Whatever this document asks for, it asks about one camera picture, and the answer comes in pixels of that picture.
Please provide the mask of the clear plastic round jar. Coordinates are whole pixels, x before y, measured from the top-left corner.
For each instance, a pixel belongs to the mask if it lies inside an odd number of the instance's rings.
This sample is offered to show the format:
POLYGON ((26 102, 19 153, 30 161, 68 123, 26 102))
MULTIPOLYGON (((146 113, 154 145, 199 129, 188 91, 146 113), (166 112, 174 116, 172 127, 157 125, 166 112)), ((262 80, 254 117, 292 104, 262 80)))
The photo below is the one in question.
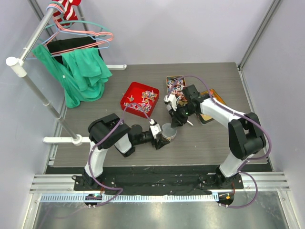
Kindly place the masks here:
POLYGON ((175 136, 176 136, 176 134, 174 134, 174 135, 165 135, 165 134, 162 134, 162 139, 163 139, 164 142, 170 143, 170 142, 172 142, 174 140, 175 136))

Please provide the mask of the white round jar lid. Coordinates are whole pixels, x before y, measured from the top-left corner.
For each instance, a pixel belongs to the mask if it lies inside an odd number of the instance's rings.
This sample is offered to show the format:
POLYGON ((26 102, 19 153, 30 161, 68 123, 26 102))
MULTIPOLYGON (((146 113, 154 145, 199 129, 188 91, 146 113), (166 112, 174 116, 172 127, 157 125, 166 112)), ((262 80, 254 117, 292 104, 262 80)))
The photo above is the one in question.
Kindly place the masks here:
POLYGON ((166 138, 173 138, 177 134, 177 129, 172 128, 170 123, 165 123, 162 125, 162 135, 166 138))

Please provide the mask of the red square candy box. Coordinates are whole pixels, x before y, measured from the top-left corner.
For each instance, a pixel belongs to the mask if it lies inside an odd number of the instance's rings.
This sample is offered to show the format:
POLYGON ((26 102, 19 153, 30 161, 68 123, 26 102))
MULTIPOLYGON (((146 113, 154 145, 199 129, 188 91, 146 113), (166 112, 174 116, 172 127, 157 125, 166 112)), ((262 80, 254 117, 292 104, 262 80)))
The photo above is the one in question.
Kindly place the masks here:
POLYGON ((120 101, 122 110, 143 118, 151 117, 158 102, 160 92, 157 88, 132 82, 120 101))

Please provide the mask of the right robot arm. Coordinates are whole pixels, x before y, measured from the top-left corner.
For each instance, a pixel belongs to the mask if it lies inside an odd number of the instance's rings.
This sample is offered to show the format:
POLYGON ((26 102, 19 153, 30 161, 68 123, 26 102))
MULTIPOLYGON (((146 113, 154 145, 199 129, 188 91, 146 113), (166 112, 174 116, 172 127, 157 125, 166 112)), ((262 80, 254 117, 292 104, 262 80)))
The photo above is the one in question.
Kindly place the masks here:
POLYGON ((209 93, 200 94, 194 85, 183 89, 187 103, 180 105, 176 96, 164 98, 172 117, 171 127, 183 126, 188 117, 207 115, 228 130, 230 153, 215 171, 215 182, 220 188, 227 188, 246 161, 266 146, 266 139, 255 113, 242 113, 222 104, 209 93))

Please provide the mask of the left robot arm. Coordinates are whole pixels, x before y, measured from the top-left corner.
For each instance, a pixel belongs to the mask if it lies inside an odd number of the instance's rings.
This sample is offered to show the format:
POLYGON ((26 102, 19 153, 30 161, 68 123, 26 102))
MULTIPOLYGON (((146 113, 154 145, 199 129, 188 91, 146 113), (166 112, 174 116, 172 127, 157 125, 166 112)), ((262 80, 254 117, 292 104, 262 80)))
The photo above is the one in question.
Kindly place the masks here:
POLYGON ((109 148, 114 146, 123 157, 135 152, 137 145, 151 143, 156 150, 170 143, 163 137, 162 128, 152 120, 147 131, 140 125, 129 127, 115 113, 93 121, 89 127, 90 158, 84 168, 83 179, 90 190, 102 183, 103 163, 109 148))

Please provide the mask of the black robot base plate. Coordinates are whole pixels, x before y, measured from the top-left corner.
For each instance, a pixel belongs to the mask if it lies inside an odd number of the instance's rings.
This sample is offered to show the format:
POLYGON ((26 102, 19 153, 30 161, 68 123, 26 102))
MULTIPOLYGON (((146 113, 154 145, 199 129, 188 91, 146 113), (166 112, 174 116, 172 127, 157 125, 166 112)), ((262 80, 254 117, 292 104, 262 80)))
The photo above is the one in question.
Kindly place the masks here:
POLYGON ((153 187, 162 195, 179 188, 190 189, 226 189, 244 187, 241 176, 237 175, 227 185, 221 185, 215 176, 216 165, 183 165, 151 167, 105 167, 103 173, 95 179, 85 174, 82 167, 48 167, 47 175, 68 175, 74 180, 74 189, 96 190, 102 185, 121 187, 124 192, 139 192, 143 195, 153 187))

